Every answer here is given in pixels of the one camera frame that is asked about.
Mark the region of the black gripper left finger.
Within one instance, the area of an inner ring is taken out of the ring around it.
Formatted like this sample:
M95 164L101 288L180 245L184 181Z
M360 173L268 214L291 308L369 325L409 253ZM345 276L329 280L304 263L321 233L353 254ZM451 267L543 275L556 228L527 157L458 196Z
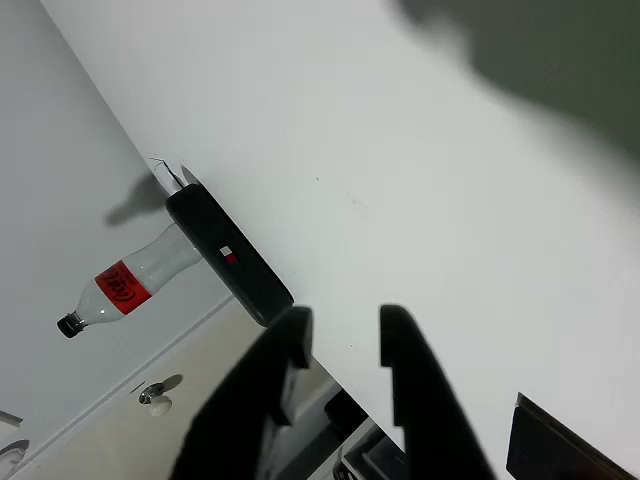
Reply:
M271 479L312 342L309 307L293 306L271 323L192 420L170 477Z

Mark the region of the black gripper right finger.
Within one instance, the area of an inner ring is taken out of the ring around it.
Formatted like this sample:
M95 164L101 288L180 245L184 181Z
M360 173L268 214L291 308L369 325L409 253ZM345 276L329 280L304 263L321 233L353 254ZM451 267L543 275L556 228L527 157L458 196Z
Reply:
M379 310L380 364L391 370L393 422L404 433L411 479L493 479L495 474L436 355L408 310Z

